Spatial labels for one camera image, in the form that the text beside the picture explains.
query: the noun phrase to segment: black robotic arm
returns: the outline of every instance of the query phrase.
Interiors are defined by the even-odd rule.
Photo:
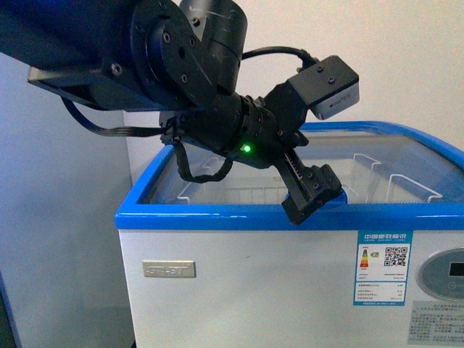
[[[322,62],[287,51],[304,64],[265,98],[235,92],[247,18],[231,0],[5,0],[0,51],[31,65],[29,82],[65,99],[102,110],[162,111],[160,129],[101,130],[102,135],[152,136],[176,150],[184,180],[219,181],[232,162],[275,166],[289,189],[283,203],[299,224],[341,193],[331,168],[305,167],[294,148],[310,109],[326,119],[359,100],[358,76],[341,59]],[[226,158],[216,175],[190,174],[182,142]]]

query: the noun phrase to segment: glass freezer lid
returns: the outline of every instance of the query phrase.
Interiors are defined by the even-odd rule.
[[[408,136],[349,130],[303,133],[310,144],[298,147],[298,155],[306,166],[329,164],[348,203],[464,201],[464,171]],[[194,146],[187,151],[194,175],[213,174],[223,163],[209,151]],[[286,195],[274,167],[258,170],[237,162],[219,183],[187,183],[177,172],[173,154],[144,203],[280,204]]]

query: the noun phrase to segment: blue trim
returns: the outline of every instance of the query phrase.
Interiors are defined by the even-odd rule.
[[[464,168],[464,152],[409,127],[382,122],[307,123],[304,131],[366,131],[402,134],[433,149]],[[329,202],[300,226],[290,224],[275,205],[141,204],[159,178],[173,149],[165,147],[118,210],[119,229],[223,231],[346,231],[346,230],[464,230],[464,203],[344,204]]]

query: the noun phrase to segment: chest freezer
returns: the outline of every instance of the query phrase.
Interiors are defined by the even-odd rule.
[[[186,183],[164,148],[116,215],[138,348],[464,347],[464,154],[388,123],[312,123],[344,194],[293,226],[277,170]],[[223,160],[188,150],[194,175]]]

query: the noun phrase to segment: silver nameplate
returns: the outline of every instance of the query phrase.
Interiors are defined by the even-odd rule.
[[[194,261],[143,261],[147,278],[196,278]]]

